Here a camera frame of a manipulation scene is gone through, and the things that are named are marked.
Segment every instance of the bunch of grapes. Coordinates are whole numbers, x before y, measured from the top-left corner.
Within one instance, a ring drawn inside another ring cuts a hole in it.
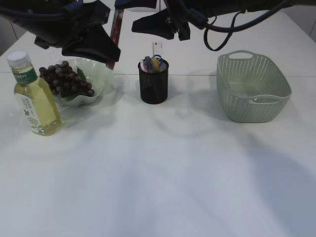
[[[87,83],[75,73],[67,61],[54,66],[51,65],[47,69],[42,67],[39,69],[39,72],[40,77],[48,83],[53,95],[60,94],[61,97],[70,95],[94,95],[92,84]]]

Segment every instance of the bottle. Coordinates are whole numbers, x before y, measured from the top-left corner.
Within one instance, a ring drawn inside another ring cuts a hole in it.
[[[27,52],[11,53],[7,61],[17,82],[14,95],[32,131],[52,135],[61,127],[62,120],[49,85],[37,76]]]

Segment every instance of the black mesh pen holder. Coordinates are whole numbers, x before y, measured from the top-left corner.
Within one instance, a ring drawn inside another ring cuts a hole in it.
[[[169,64],[165,63],[165,70],[157,73],[146,73],[138,64],[140,98],[147,104],[156,105],[165,101],[168,97],[168,69]]]

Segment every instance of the basket handle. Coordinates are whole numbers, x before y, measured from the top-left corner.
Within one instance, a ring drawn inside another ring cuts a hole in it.
[[[230,58],[231,55],[233,54],[237,54],[237,53],[245,53],[245,54],[250,54],[253,56],[257,55],[256,53],[253,53],[253,52],[250,52],[250,51],[247,51],[247,50],[237,50],[237,51],[234,51],[234,52],[231,52],[231,53],[228,53],[226,54],[226,56],[228,56]]]
[[[274,99],[274,102],[256,102],[257,99]],[[247,99],[248,104],[261,104],[261,105],[273,105],[273,104],[278,104],[282,101],[282,98],[279,96],[275,95],[257,95],[257,96],[252,96],[250,99]]]

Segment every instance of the dark purple grape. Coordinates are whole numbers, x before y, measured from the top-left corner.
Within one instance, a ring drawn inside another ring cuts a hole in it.
[[[75,76],[74,77],[74,83],[80,83],[81,82],[81,77]]]
[[[69,62],[67,62],[67,61],[64,61],[63,64],[66,65],[65,67],[69,66]]]
[[[60,78],[60,79],[65,79],[67,76],[67,74],[64,74],[64,73],[61,73],[61,74],[58,74],[57,77]]]
[[[61,68],[56,68],[55,69],[55,73],[56,74],[61,74],[61,73],[63,73],[63,70]]]
[[[65,88],[66,90],[69,90],[69,89],[71,88],[71,84],[70,84],[69,82],[65,82],[65,83],[64,83],[64,88]]]
[[[88,90],[90,90],[92,88],[92,84],[91,83],[87,83],[87,85],[85,86]]]
[[[47,79],[47,81],[52,82],[53,80],[56,79],[56,75],[50,74],[50,75],[46,76],[45,78]]]
[[[55,71],[55,66],[53,66],[53,65],[50,65],[49,67],[48,67],[48,70],[49,71],[51,71],[51,72],[54,72]]]
[[[87,91],[87,96],[93,96],[94,95],[94,90],[88,90]]]
[[[53,95],[58,95],[58,94],[59,94],[59,92],[58,92],[57,90],[55,90],[55,89],[53,89],[53,90],[51,91],[51,93],[52,93]]]
[[[86,86],[87,85],[87,82],[86,81],[84,81],[84,80],[82,80],[81,82],[80,82],[80,86]]]
[[[60,80],[55,79],[55,80],[53,81],[52,85],[53,85],[53,86],[59,86],[60,83],[61,83]]]
[[[42,77],[45,77],[45,76],[48,75],[48,74],[49,74],[48,71],[46,71],[46,72],[41,72],[41,73],[40,73],[40,75],[41,75]]]
[[[45,72],[47,72],[47,69],[45,68],[45,67],[41,67],[41,68],[39,68],[39,72],[40,73],[45,73]]]
[[[67,78],[68,80],[73,80],[75,77],[72,76],[72,75],[67,75],[66,78]]]
[[[60,85],[60,86],[57,86],[57,87],[56,87],[56,90],[57,90],[58,92],[60,92],[60,93],[65,91],[64,87],[61,86],[61,85]]]
[[[72,86],[71,86],[71,91],[74,92],[74,93],[79,92],[79,86],[77,86],[77,85],[72,85]]]
[[[54,79],[52,79],[50,76],[45,78],[45,81],[47,81],[47,83],[51,83],[54,81]]]

